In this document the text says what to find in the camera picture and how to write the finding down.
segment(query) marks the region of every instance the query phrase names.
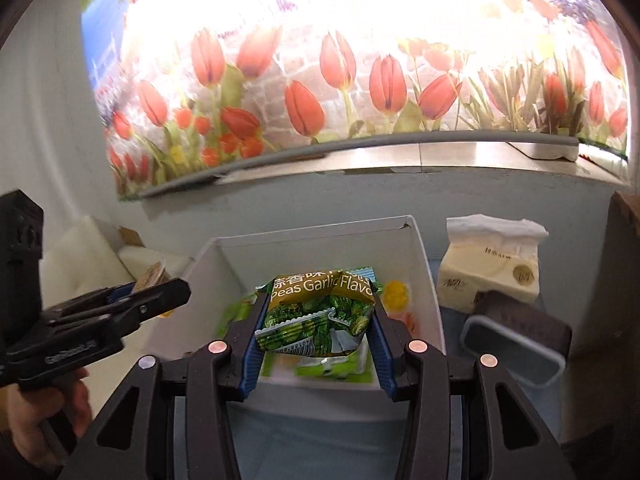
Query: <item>green package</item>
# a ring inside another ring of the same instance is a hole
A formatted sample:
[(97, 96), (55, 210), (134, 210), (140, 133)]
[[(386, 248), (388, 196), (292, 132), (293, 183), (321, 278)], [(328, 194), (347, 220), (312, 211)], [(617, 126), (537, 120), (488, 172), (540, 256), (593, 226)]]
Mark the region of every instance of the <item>green package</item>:
[(264, 351), (347, 355), (360, 345), (374, 302), (370, 281), (344, 270), (278, 276), (256, 341)]

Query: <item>wall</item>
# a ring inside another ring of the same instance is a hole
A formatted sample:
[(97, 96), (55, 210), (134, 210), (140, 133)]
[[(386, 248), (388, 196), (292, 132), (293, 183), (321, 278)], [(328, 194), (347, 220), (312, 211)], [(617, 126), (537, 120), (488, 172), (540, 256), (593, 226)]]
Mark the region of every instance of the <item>wall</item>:
[[(92, 214), (140, 232), (152, 248), (195, 255), (215, 235), (412, 214), (428, 255), (447, 247), (445, 218), (481, 212), (540, 222), (545, 300), (577, 330), (578, 347), (628, 318), (591, 305), (611, 184), (478, 168), (423, 174), (306, 174), (204, 187), (145, 203), (117, 203), (84, 72), (79, 0), (35, 0), (0, 50), (0, 190), (21, 187), (43, 206), (46, 245)], [(604, 286), (602, 280), (598, 287)]]

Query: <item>floral backdrop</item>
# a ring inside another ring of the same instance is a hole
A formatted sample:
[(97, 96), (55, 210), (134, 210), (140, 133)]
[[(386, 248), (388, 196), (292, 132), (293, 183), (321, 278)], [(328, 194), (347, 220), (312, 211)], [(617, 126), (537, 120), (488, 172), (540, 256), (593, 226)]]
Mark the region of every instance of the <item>floral backdrop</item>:
[(575, 136), (620, 157), (629, 99), (599, 0), (82, 0), (122, 198), (315, 142)]

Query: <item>white box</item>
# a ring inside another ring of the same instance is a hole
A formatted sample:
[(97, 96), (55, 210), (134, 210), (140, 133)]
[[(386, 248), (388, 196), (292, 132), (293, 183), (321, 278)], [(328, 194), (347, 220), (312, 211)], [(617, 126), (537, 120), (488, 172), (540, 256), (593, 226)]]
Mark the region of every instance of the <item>white box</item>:
[[(445, 351), (440, 310), (422, 238), (414, 218), (401, 216), (210, 240), (183, 278), (189, 303), (155, 323), (146, 351), (181, 358), (209, 343), (226, 307), (278, 274), (372, 267), (386, 283), (409, 286), (408, 310), (420, 337)], [(387, 420), (406, 416), (373, 384), (277, 374), (260, 377), (243, 405), (271, 413), (327, 420)]]

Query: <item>tissue pack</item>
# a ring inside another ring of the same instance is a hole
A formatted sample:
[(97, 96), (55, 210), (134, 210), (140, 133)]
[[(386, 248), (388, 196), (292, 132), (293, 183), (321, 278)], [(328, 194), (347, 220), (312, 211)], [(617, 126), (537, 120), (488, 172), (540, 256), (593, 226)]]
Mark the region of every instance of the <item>tissue pack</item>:
[(471, 313), (490, 290), (523, 303), (536, 300), (538, 244), (548, 235), (541, 225), (472, 215), (448, 218), (447, 234), (436, 287), (440, 305)]

